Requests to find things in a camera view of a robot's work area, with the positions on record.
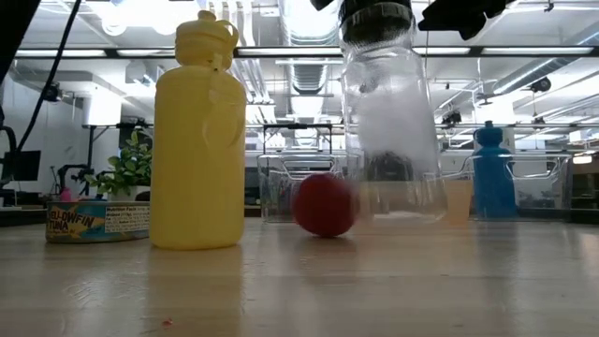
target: pink object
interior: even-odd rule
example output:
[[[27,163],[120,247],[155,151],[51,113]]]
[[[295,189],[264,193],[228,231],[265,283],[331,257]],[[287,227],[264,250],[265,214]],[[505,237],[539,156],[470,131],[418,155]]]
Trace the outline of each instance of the pink object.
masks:
[[[73,198],[71,197],[71,190],[68,187],[63,189],[63,192],[60,193],[60,200],[63,202],[71,202]]]

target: blue bottle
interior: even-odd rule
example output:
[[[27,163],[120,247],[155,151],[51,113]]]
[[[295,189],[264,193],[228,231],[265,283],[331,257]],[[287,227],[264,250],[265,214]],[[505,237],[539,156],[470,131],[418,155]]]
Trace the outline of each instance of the blue bottle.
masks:
[[[517,215],[514,181],[508,169],[509,150],[500,148],[504,132],[486,121],[476,130],[475,140],[482,148],[475,152],[475,207],[482,219],[508,219]]]

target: yellow bottle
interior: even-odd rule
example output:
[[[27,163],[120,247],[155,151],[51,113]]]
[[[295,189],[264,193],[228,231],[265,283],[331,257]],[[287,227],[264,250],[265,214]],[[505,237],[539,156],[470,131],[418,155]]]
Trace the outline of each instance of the yellow bottle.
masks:
[[[238,39],[230,22],[205,10],[177,28],[182,66],[156,84],[150,239],[158,247],[218,248],[241,238],[245,92],[225,72]]]

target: blue bottle cap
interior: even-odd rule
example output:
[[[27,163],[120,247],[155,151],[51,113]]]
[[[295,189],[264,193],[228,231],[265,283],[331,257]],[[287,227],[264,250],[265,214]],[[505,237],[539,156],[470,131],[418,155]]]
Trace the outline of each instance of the blue bottle cap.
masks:
[[[475,140],[481,146],[499,146],[504,140],[504,131],[493,126],[493,121],[486,121],[485,127],[476,130]]]

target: monitor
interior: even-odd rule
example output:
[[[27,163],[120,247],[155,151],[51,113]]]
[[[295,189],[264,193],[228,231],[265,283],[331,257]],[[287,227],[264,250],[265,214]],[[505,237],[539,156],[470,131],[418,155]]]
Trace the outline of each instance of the monitor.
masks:
[[[39,173],[39,160],[41,151],[21,151],[17,162],[13,163],[13,181],[16,182],[34,182]],[[11,153],[4,154],[4,165],[2,166],[2,180],[8,177],[7,162],[12,161]]]

